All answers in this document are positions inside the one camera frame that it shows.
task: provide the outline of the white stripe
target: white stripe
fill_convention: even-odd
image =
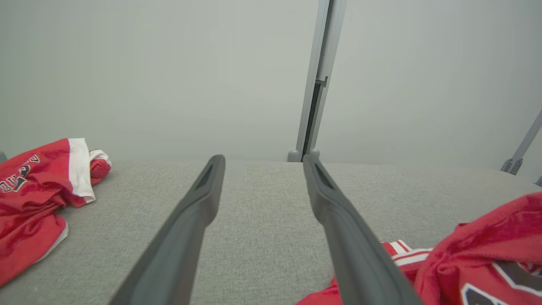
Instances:
[[[401,247],[401,245],[399,245],[397,242],[390,243],[390,245],[393,247],[395,252],[397,252],[397,254],[406,253],[406,251],[403,249],[403,247]]]
[[[52,244],[52,246],[49,248],[49,250],[47,250],[47,252],[45,252],[45,254],[40,257],[37,261],[34,262],[37,263],[39,261],[41,261],[42,259],[46,258],[49,253],[51,253],[51,251],[56,248],[56,246],[58,246],[60,244],[61,241],[63,241],[66,237],[68,237],[68,223],[66,223],[66,226],[64,227],[64,230],[62,230],[62,232],[60,232],[60,235],[57,237],[56,241]]]
[[[399,258],[401,258],[401,257],[403,257],[403,256],[412,255],[412,254],[416,254],[416,253],[420,253],[420,252],[424,252],[424,251],[429,251],[429,252],[431,252],[431,251],[433,251],[433,248],[429,248],[429,249],[415,249],[415,250],[412,250],[412,251],[410,251],[410,252],[406,252],[406,253],[404,253],[404,254],[397,254],[397,255],[394,255],[394,256],[392,256],[391,258],[392,258],[393,260],[396,260],[396,259],[399,259]]]
[[[412,249],[411,249],[404,241],[398,240],[397,242],[400,243],[400,244],[402,244],[403,246],[405,246],[407,252],[412,251]]]
[[[68,139],[68,175],[72,184],[72,194],[83,197],[86,203],[96,200],[91,185],[91,160],[85,138]]]
[[[399,267],[399,266],[402,266],[402,265],[417,263],[417,262],[421,262],[421,261],[425,260],[428,256],[429,256],[429,253],[424,253],[424,254],[420,254],[420,255],[414,255],[414,256],[411,256],[411,257],[405,257],[405,258],[396,260],[395,264]]]

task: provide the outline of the white trim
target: white trim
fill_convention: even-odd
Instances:
[[[403,254],[407,252],[403,247],[401,247],[401,245],[399,245],[398,242],[390,243],[390,245],[393,247],[397,254]]]
[[[514,281],[508,276],[508,274],[506,274],[505,271],[499,265],[497,265],[497,263],[493,262],[493,263],[491,263],[491,265],[493,265],[493,267],[505,279],[505,281],[508,283],[508,285],[510,285],[510,287],[512,287],[514,289],[518,289],[518,290],[523,290],[523,291],[531,293],[531,294],[533,294],[535,296],[542,296],[542,291],[534,290],[534,289],[529,288],[527,286],[518,285],[518,284],[514,283]]]
[[[409,255],[413,255],[413,254],[420,253],[420,252],[425,252],[425,251],[431,252],[431,251],[433,251],[433,248],[428,248],[428,249],[415,249],[415,250],[412,250],[412,251],[410,251],[410,252],[406,252],[406,253],[404,253],[404,254],[397,254],[397,255],[394,255],[394,256],[392,256],[391,258],[392,258],[393,260],[396,260],[396,259],[399,259],[399,258],[401,258],[401,257],[403,257],[403,256],[409,256]]]
[[[399,267],[399,266],[402,266],[402,265],[408,265],[408,264],[412,264],[412,263],[421,262],[421,261],[425,260],[428,256],[429,256],[429,253],[421,253],[421,254],[418,254],[418,255],[398,259],[398,260],[396,260],[394,262],[395,262],[395,265]]]
[[[58,246],[60,244],[60,242],[62,242],[66,237],[68,237],[68,223],[66,223],[66,226],[64,227],[64,230],[62,230],[59,237],[52,244],[52,246],[49,248],[49,250],[47,250],[47,252],[45,252],[45,254],[42,255],[42,257],[40,257],[37,261],[35,261],[34,264],[41,261],[42,259],[46,258],[49,255],[49,253],[51,253],[51,251],[54,248],[56,248],[56,246]]]
[[[107,164],[109,164],[109,166],[113,166],[113,164],[109,160],[109,156],[101,149],[94,149],[94,150],[90,151],[88,154],[89,154],[89,159],[91,161],[92,160],[102,159],[102,160],[105,160],[105,162],[107,162]]]
[[[69,142],[69,180],[72,194],[83,197],[86,203],[96,200],[91,185],[91,159],[84,138],[68,139]]]
[[[402,244],[403,246],[405,246],[407,252],[412,251],[412,248],[409,247],[409,246],[408,246],[404,241],[402,241],[401,239],[398,240],[397,242],[400,243],[400,244]]]

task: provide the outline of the red shirt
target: red shirt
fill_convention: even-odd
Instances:
[[[43,259],[68,234],[54,213],[96,199],[92,184],[109,172],[101,150],[62,139],[0,164],[0,286]]]
[[[542,192],[458,225],[434,249],[383,246],[427,305],[542,304]],[[320,304],[341,304],[335,279],[298,303]]]

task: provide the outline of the gray couch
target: gray couch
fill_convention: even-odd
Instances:
[[[68,238],[0,288],[0,304],[106,304],[205,162],[113,163],[96,202],[60,212]],[[492,170],[324,165],[381,240],[411,247],[435,246],[457,223],[542,190]],[[191,303],[295,304],[331,274],[302,164],[227,160]]]

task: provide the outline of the metal pole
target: metal pole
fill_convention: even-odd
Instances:
[[[540,110],[537,118],[534,119],[534,123],[531,125],[531,128],[529,128],[529,131],[523,138],[523,141],[521,141],[521,144],[519,144],[519,147],[515,151],[512,158],[506,160],[505,164],[501,168],[501,171],[508,173],[510,168],[512,168],[513,170],[510,172],[512,175],[518,173],[518,170],[523,162],[523,155],[527,152],[527,149],[529,149],[531,143],[533,143],[534,138],[537,136],[538,130],[540,130],[540,126],[542,126],[542,110]]]

